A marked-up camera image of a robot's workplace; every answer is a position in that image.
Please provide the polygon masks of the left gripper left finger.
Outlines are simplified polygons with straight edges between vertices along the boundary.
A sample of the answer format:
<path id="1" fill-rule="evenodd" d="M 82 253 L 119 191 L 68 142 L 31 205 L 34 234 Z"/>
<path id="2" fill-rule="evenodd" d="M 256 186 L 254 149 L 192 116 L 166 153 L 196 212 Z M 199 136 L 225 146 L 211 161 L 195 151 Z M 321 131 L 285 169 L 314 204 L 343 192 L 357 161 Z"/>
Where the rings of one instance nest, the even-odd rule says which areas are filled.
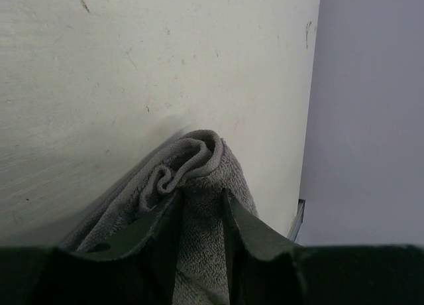
<path id="1" fill-rule="evenodd" d="M 2 304 L 171 304 L 182 228 L 181 192 L 87 252 L 1 249 Z"/>

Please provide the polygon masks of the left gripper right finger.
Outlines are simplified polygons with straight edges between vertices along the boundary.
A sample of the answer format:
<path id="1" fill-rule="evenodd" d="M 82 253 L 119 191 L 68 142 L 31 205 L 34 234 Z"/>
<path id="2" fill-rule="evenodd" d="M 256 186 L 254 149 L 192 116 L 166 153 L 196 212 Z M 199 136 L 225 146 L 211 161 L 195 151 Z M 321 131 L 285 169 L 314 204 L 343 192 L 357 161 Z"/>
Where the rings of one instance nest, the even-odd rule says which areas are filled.
<path id="1" fill-rule="evenodd" d="M 302 247 L 222 194 L 231 304 L 422 304 L 423 248 Z"/>

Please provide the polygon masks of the grey towel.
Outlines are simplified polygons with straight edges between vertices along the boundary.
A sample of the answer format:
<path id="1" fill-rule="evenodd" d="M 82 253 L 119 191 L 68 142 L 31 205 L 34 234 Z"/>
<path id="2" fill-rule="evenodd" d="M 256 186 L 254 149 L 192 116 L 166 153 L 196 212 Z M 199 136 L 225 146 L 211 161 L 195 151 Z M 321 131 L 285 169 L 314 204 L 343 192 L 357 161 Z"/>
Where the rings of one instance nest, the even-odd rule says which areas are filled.
<path id="1" fill-rule="evenodd" d="M 185 198 L 174 304 L 228 304 L 221 194 L 230 190 L 257 212 L 242 168 L 220 136 L 191 131 L 156 151 L 61 243 L 87 251 L 122 231 L 160 200 L 181 191 Z"/>

